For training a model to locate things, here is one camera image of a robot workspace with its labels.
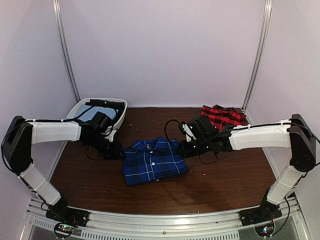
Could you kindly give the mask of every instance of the red plaid cloth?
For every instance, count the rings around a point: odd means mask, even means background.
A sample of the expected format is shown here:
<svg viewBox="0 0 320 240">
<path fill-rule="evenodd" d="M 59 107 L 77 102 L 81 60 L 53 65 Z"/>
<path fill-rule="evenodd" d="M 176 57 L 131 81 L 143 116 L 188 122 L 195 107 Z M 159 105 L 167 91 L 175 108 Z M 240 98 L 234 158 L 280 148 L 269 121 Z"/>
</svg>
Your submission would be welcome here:
<svg viewBox="0 0 320 240">
<path fill-rule="evenodd" d="M 221 130 L 225 125 L 246 125 L 246 116 L 237 112 L 233 107 L 203 106 L 201 115 L 209 117 L 213 126 Z"/>
</svg>

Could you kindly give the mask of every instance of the white enclosure wall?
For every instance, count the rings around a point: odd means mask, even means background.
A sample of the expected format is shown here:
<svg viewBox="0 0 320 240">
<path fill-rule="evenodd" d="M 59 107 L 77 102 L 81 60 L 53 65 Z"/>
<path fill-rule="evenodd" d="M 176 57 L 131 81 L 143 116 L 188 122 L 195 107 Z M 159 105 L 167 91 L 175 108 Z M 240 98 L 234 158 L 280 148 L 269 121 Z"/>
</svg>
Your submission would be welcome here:
<svg viewBox="0 0 320 240">
<path fill-rule="evenodd" d="M 241 106 L 262 23 L 261 0 L 64 0 L 81 98 L 131 107 Z"/>
<path fill-rule="evenodd" d="M 291 114 L 300 113 L 320 137 L 319 12 L 320 2 L 317 0 L 273 1 L 266 48 L 248 107 L 256 124 L 287 119 Z M 290 150 L 271 148 L 270 153 L 271 164 L 276 172 L 281 172 L 291 158 Z M 317 240 L 320 167 L 301 180 L 296 193 L 311 237 Z"/>
<path fill-rule="evenodd" d="M 51 0 L 0 1 L 0 139 L 12 118 L 61 118 L 75 104 L 58 41 Z M 36 145 L 46 175 L 61 143 Z M 31 194 L 0 164 L 0 239 L 16 240 Z"/>
</svg>

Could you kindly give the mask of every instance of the white basket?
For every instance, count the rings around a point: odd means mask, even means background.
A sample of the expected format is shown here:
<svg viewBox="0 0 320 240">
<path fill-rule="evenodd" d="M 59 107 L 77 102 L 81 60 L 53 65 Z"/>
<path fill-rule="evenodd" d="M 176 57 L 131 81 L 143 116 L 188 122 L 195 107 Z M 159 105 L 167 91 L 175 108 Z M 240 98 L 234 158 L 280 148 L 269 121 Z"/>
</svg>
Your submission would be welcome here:
<svg viewBox="0 0 320 240">
<path fill-rule="evenodd" d="M 90 98 L 85 98 L 82 99 L 80 102 L 78 102 L 72 109 L 71 111 L 68 113 L 68 115 L 66 116 L 68 119 L 74 118 L 79 110 L 79 108 L 86 104 L 89 103 L 90 100 L 102 100 L 102 101 L 110 101 L 110 102 L 116 102 L 116 103 L 124 103 L 124 110 L 123 113 L 121 115 L 121 117 L 119 118 L 119 120 L 114 124 L 113 129 L 119 129 L 122 125 L 122 123 L 125 120 L 125 116 L 126 116 L 126 111 L 127 111 L 127 107 L 128 107 L 128 102 L 126 100 L 123 99 L 117 99 L 117 98 L 105 98 L 105 97 L 90 97 Z M 111 130 L 111 126 L 107 128 L 107 130 L 105 131 L 105 133 L 108 133 Z"/>
</svg>

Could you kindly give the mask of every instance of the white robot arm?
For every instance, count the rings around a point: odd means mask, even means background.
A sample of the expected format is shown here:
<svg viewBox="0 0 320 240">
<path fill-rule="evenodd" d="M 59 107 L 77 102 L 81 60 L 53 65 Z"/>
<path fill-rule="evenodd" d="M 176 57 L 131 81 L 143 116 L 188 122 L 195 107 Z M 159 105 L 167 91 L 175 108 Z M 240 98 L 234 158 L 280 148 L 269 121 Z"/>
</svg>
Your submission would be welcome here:
<svg viewBox="0 0 320 240">
<path fill-rule="evenodd" d="M 178 146 L 184 157 L 199 156 L 212 151 L 232 152 L 248 148 L 291 148 L 292 158 L 266 191 L 261 206 L 240 212 L 242 225 L 251 225 L 280 217 L 279 204 L 297 186 L 300 179 L 316 166 L 316 139 L 299 114 L 280 122 L 225 126 L 221 131 L 213 127 L 209 119 L 199 116 L 179 126 L 186 140 Z"/>
<path fill-rule="evenodd" d="M 10 166 L 7 167 L 47 204 L 50 210 L 47 212 L 48 218 L 67 222 L 71 215 L 80 214 L 78 225 L 81 226 L 81 222 L 86 224 L 83 214 L 87 213 L 72 212 L 68 201 L 37 169 L 31 158 L 31 146 L 45 142 L 81 141 L 84 145 L 94 147 L 104 159 L 120 159 L 124 157 L 124 151 L 117 136 L 118 130 L 113 128 L 112 120 L 101 112 L 87 122 L 76 118 L 60 121 L 26 120 L 16 116 L 3 139 L 1 153 Z"/>
</svg>

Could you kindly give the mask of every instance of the brown wooden floor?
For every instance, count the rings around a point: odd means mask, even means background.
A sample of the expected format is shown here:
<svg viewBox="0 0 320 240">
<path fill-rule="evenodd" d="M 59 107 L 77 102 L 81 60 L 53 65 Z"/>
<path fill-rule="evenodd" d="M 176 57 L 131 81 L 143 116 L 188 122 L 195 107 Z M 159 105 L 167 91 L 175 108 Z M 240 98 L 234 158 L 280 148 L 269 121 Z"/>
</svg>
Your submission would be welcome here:
<svg viewBox="0 0 320 240">
<path fill-rule="evenodd" d="M 130 147 L 135 140 L 164 136 L 169 119 L 189 121 L 200 108 L 129 108 L 120 140 Z M 183 140 L 177 124 L 168 127 L 171 138 Z M 121 160 L 90 160 L 80 142 L 69 142 L 51 183 L 70 206 L 126 214 L 207 213 L 259 205 L 275 177 L 261 148 L 222 152 L 219 160 L 204 165 L 198 157 L 185 160 L 184 176 L 126 186 Z M 202 156 L 211 161 L 212 153 Z"/>
</svg>

